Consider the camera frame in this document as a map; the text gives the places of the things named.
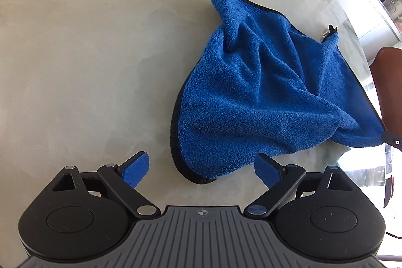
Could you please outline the blue grey microfibre towel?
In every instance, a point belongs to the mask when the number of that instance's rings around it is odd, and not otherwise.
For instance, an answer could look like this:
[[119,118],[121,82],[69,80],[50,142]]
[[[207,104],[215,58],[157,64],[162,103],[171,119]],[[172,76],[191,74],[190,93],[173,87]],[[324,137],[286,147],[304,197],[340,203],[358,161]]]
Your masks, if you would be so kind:
[[329,27],[316,41],[250,0],[211,0],[221,18],[174,105],[170,147],[189,181],[207,184],[259,153],[294,154],[325,141],[382,144],[384,124]]

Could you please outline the brown leather chair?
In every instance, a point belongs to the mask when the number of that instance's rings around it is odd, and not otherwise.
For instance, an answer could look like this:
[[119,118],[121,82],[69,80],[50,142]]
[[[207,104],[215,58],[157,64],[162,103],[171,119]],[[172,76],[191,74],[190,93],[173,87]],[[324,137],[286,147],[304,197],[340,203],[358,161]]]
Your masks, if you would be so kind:
[[370,65],[382,120],[388,131],[401,135],[402,51],[383,47]]

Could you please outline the white kettle on shelf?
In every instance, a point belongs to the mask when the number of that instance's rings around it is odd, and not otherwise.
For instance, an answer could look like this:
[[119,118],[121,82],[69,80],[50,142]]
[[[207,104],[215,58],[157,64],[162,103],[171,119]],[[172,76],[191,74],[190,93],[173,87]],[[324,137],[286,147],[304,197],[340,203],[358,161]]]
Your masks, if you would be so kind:
[[401,1],[400,0],[380,0],[385,6],[393,20],[401,18]]

